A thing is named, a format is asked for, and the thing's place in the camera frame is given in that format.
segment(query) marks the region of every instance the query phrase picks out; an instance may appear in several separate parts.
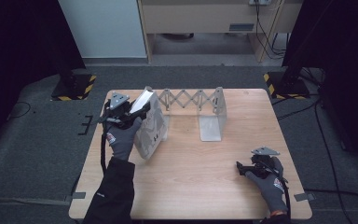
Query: black sleeve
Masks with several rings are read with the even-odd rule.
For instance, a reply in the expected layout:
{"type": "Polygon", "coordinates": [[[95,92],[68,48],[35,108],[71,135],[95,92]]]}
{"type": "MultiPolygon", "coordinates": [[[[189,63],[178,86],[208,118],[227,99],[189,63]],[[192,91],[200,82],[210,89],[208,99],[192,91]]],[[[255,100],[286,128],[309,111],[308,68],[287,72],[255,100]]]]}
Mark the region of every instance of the black sleeve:
{"type": "Polygon", "coordinates": [[[112,158],[83,223],[131,223],[135,165],[112,158]]]}
{"type": "Polygon", "coordinates": [[[290,224],[290,219],[287,215],[277,215],[264,219],[261,224],[290,224]]]}

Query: wall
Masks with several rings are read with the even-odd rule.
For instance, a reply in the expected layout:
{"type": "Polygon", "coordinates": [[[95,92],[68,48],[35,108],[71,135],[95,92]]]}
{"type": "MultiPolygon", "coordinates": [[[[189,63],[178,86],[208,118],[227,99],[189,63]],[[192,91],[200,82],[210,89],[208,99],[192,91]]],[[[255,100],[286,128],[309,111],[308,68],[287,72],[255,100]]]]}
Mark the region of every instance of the wall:
{"type": "Polygon", "coordinates": [[[146,58],[136,0],[59,0],[83,58],[146,58]]]}

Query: power socket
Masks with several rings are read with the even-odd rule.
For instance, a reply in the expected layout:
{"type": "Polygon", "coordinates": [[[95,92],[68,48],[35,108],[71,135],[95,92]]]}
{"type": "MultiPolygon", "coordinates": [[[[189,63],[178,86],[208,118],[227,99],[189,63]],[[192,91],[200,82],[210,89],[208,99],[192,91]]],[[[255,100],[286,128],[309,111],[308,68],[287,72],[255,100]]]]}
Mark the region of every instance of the power socket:
{"type": "Polygon", "coordinates": [[[250,6],[255,6],[256,2],[260,6],[268,6],[271,4],[271,0],[249,0],[250,6]]]}

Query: gray glove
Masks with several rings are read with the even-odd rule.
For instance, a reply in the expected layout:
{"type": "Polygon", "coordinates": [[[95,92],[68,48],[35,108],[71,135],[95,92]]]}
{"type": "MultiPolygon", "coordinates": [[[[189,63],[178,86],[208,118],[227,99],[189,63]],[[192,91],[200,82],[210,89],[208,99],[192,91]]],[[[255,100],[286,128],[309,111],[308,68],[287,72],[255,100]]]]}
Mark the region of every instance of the gray glove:
{"type": "MultiPolygon", "coordinates": [[[[279,177],[282,177],[283,166],[281,162],[276,157],[272,157],[272,159],[274,160],[275,169],[279,172],[279,177]]],[[[265,179],[255,176],[250,171],[246,172],[245,175],[257,184],[270,212],[277,210],[287,212],[287,206],[282,200],[283,186],[275,174],[269,174],[265,179]]]]}
{"type": "Polygon", "coordinates": [[[106,140],[113,149],[113,157],[122,161],[128,161],[132,151],[133,139],[136,132],[141,127],[141,118],[136,118],[132,126],[126,130],[121,130],[115,126],[108,127],[106,140]]]}

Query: glove logo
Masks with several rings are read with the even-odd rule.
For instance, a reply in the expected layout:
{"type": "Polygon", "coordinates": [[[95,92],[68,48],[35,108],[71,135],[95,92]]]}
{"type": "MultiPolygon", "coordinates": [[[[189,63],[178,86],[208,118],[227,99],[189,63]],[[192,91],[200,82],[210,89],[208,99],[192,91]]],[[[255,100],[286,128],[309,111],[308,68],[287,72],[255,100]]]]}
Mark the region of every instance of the glove logo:
{"type": "Polygon", "coordinates": [[[111,133],[107,133],[106,140],[109,142],[109,145],[112,145],[116,141],[116,138],[111,133]]]}
{"type": "Polygon", "coordinates": [[[277,187],[278,189],[280,189],[282,192],[284,192],[282,183],[278,178],[275,178],[274,186],[277,187]]]}

